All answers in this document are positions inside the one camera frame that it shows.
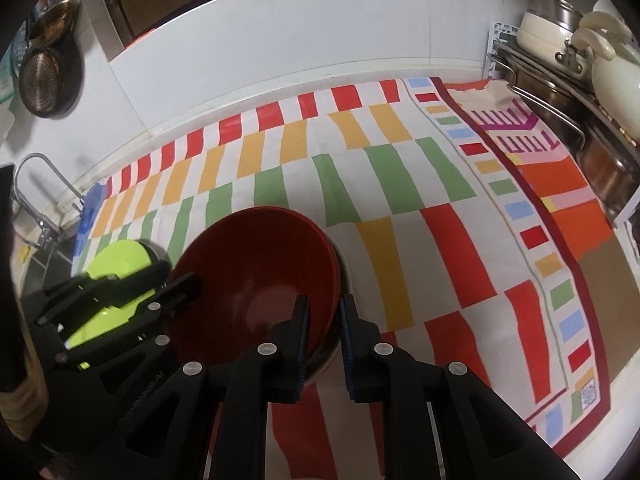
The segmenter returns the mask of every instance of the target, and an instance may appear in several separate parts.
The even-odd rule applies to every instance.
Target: lime green plate
[[[119,240],[98,253],[86,268],[86,273],[93,279],[113,274],[119,278],[125,278],[137,270],[148,267],[151,263],[151,257],[142,244],[135,240]],[[150,290],[122,308],[105,305],[66,341],[66,347],[73,348],[125,324],[135,313],[138,304],[153,293],[155,291]]]

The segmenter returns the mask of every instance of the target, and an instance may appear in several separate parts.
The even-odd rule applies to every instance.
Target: metal pot
[[[509,89],[527,101],[531,110],[572,153],[584,146],[579,124],[588,111],[580,101],[510,54],[504,54],[504,61],[493,54],[490,57],[507,69]]]
[[[569,0],[528,0],[527,12],[555,23],[570,32],[578,30],[582,14]]]
[[[638,188],[640,168],[596,117],[584,126],[588,140],[576,161],[596,196],[617,215]]]

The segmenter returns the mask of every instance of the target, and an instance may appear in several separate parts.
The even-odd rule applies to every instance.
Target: silver bolt
[[[391,355],[394,348],[389,343],[378,343],[373,347],[373,351],[378,355]]]
[[[467,371],[468,368],[466,365],[460,361],[453,361],[452,363],[449,363],[449,372],[454,375],[464,375]]]
[[[185,375],[197,375],[202,371],[202,365],[197,361],[191,361],[182,367]]]
[[[160,334],[156,336],[156,344],[158,346],[168,345],[169,341],[171,341],[171,339],[169,339],[169,336],[167,334]]]
[[[262,343],[258,346],[258,354],[260,355],[271,355],[275,354],[278,347],[273,343]]]

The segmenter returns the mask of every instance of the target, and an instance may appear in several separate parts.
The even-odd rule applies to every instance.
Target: chrome faucet
[[[53,170],[53,172],[58,176],[58,178],[65,183],[65,185],[73,191],[73,193],[79,198],[81,205],[84,205],[84,196],[58,171],[53,163],[49,160],[49,157],[43,155],[42,153],[30,153],[27,155],[20,164],[15,168],[14,172],[14,195],[18,204],[22,206],[27,213],[33,217],[36,221],[36,224],[41,229],[40,236],[38,236],[38,240],[36,242],[28,242],[29,245],[35,247],[36,249],[43,249],[47,246],[47,244],[52,240],[57,240],[62,234],[62,230],[58,227],[51,218],[46,216],[44,213],[38,211],[27,197],[23,195],[23,193],[18,189],[18,174],[20,170],[24,166],[24,163],[27,162],[30,158],[41,158],[44,162]],[[73,207],[76,211],[82,212],[82,209],[76,205],[74,202]]]

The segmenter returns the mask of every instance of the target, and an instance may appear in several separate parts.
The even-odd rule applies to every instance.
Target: tablecloth
[[[205,126],[99,184],[74,270],[123,238],[175,263],[231,212],[295,209],[331,238],[385,340],[465,362],[564,456],[609,409],[577,259],[612,231],[554,134],[496,92],[504,83],[373,81]],[[335,359],[298,404],[270,406],[266,477],[381,478],[381,427],[379,406],[350,402]]]

